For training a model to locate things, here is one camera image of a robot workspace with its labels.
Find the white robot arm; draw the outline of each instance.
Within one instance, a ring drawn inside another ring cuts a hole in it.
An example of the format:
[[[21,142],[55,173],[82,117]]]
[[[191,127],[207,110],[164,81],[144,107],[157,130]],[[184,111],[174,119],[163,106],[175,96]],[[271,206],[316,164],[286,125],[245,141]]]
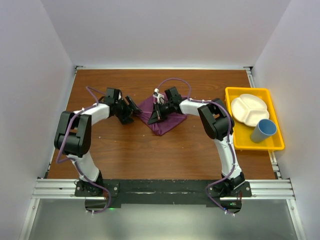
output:
[[[131,114],[141,112],[129,96],[126,96],[125,99],[128,103],[122,98],[119,89],[107,88],[103,101],[95,103],[90,109],[62,112],[54,138],[54,146],[72,159],[82,181],[94,183],[102,181],[102,175],[89,151],[92,125],[111,116],[118,117],[122,124],[129,124],[133,122],[133,119],[130,118]],[[77,114],[78,116],[71,122],[71,119]],[[66,135],[70,124],[71,129],[77,129],[77,131]]]
[[[245,177],[235,153],[232,129],[234,121],[227,112],[224,103],[219,98],[209,102],[192,98],[183,99],[175,87],[164,92],[168,99],[167,102],[157,88],[154,90],[155,102],[148,124],[164,121],[171,113],[199,116],[206,134],[213,139],[218,150],[222,165],[222,177],[227,177],[227,187],[232,191],[241,186],[245,182]]]

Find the gray wall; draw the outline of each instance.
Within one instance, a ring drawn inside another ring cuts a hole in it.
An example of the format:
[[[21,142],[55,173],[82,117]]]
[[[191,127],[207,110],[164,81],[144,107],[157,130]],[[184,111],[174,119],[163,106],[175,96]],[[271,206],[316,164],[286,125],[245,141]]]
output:
[[[292,0],[253,68],[271,92],[286,145],[276,156],[310,240],[320,239],[319,9],[319,1]]]
[[[42,0],[75,65],[253,66],[290,0]]]
[[[52,156],[72,64],[39,0],[0,6],[0,239],[13,240]]]

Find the purple towel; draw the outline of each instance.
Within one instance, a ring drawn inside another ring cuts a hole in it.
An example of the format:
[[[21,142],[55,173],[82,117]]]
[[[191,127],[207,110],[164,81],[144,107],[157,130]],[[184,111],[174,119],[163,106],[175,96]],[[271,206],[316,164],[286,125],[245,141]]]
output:
[[[171,113],[167,116],[166,120],[149,125],[148,121],[154,109],[154,97],[148,97],[146,100],[140,103],[138,107],[143,111],[143,113],[137,116],[154,132],[155,135],[159,136],[169,132],[175,126],[187,119],[187,115]]]

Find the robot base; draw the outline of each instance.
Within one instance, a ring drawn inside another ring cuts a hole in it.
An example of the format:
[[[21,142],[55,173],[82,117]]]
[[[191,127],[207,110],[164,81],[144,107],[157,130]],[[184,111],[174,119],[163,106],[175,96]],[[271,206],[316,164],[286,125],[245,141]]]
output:
[[[110,190],[112,203],[111,208],[121,208],[122,204],[166,204],[166,205],[206,205],[217,207],[205,193],[208,184],[215,180],[153,180],[153,179],[104,179],[103,185]],[[240,200],[223,200],[222,197],[238,198],[251,197],[252,192],[249,182],[245,181],[241,186],[226,194],[221,192],[222,185],[209,188],[209,194],[229,211],[237,212],[241,209]],[[76,197],[92,197],[92,192],[85,188],[77,188]],[[101,209],[105,200],[85,201],[87,209]]]

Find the wooden surface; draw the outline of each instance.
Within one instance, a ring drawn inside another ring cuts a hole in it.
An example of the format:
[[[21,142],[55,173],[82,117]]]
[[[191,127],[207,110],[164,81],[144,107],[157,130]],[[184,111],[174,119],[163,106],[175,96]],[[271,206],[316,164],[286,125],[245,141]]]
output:
[[[194,99],[225,100],[225,88],[249,87],[244,70],[79,70],[67,110],[80,110],[94,103],[85,87],[102,92],[121,89],[139,104],[167,78],[181,78],[192,87]],[[188,87],[180,81],[166,82],[160,90],[176,86],[182,95]],[[199,117],[188,116],[176,128],[156,136],[142,121],[121,125],[117,117],[92,127],[90,152],[105,179],[220,179],[221,162],[217,149],[206,135]],[[236,151],[246,179],[275,179],[267,151]],[[50,179],[75,179],[70,162],[56,164],[57,151],[48,173]]]

